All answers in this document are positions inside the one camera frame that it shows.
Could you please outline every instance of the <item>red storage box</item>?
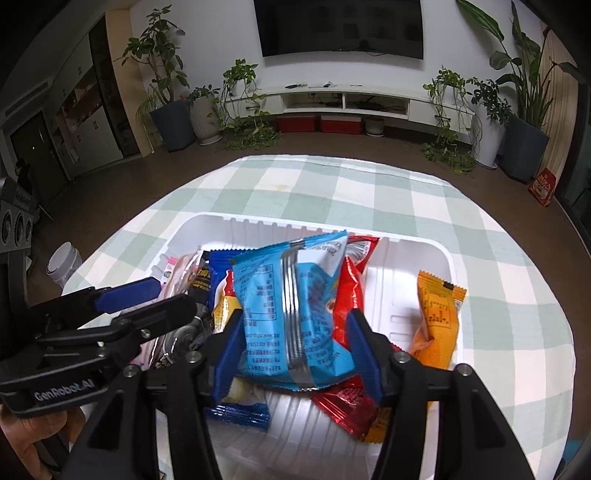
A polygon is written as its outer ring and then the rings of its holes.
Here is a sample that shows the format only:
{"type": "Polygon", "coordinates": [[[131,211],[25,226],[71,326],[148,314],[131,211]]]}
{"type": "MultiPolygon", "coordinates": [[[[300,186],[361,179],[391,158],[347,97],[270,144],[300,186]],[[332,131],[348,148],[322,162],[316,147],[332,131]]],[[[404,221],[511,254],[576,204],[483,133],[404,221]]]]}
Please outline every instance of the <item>red storage box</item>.
{"type": "Polygon", "coordinates": [[[320,117],[320,129],[332,134],[355,134],[363,131],[360,116],[352,115],[322,115],[320,117]]]}
{"type": "Polygon", "coordinates": [[[277,117],[279,131],[286,132],[315,132],[316,116],[311,114],[281,115],[277,117]]]}

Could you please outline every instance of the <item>brown floor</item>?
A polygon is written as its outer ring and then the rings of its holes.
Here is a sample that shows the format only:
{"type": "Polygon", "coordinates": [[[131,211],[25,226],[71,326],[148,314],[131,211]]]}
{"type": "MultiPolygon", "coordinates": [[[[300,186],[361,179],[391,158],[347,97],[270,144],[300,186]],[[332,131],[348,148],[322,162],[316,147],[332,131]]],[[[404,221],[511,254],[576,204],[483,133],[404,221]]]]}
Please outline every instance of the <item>brown floor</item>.
{"type": "Polygon", "coordinates": [[[428,162],[420,145],[408,140],[339,134],[287,134],[276,147],[256,151],[225,151],[221,144],[192,145],[182,152],[158,151],[79,178],[50,206],[55,222],[35,227],[34,256],[28,282],[32,303],[60,294],[45,275],[51,253],[71,241],[87,258],[127,221],[166,193],[210,170],[247,154],[316,154],[360,158],[436,175],[451,182],[494,217],[519,243],[542,272],[570,322],[575,339],[573,421],[570,438],[591,427],[591,261],[559,205],[541,207],[525,186],[500,170],[477,168],[470,176],[428,162]]]}

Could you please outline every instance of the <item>blue and white wrapper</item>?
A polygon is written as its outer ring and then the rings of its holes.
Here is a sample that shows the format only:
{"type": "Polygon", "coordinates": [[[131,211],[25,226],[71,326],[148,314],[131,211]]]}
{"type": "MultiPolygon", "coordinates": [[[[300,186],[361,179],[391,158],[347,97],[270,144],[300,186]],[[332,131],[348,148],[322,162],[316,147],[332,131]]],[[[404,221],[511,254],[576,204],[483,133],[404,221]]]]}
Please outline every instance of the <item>blue and white wrapper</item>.
{"type": "Polygon", "coordinates": [[[347,232],[248,251],[233,262],[244,310],[246,355],[239,375],[270,387],[317,390],[355,372],[332,338],[333,306],[347,232]]]}

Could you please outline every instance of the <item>plaid tablecloth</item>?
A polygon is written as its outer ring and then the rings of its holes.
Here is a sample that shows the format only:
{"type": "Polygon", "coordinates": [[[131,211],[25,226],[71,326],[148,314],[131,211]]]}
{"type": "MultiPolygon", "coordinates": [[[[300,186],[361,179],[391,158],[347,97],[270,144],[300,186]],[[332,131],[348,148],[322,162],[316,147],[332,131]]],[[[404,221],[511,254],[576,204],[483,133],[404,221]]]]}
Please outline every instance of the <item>plaid tablecloth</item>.
{"type": "Polygon", "coordinates": [[[542,275],[478,205],[436,177],[343,158],[258,155],[166,195],[79,268],[64,292],[144,276],[157,252],[198,212],[234,213],[429,238],[452,254],[464,359],[501,407],[537,478],[550,480],[569,430],[572,333],[542,275]]]}

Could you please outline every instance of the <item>nutrition label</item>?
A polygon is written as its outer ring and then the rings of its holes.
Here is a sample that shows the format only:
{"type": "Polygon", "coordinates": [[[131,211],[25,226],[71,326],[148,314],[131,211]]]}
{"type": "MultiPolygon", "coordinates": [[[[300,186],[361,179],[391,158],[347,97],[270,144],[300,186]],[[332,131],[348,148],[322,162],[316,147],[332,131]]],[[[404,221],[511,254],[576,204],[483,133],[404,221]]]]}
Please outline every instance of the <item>nutrition label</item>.
{"type": "Polygon", "coordinates": [[[250,273],[250,285],[256,291],[249,308],[244,309],[245,319],[276,320],[275,296],[273,295],[273,265],[262,265],[250,273]]]}

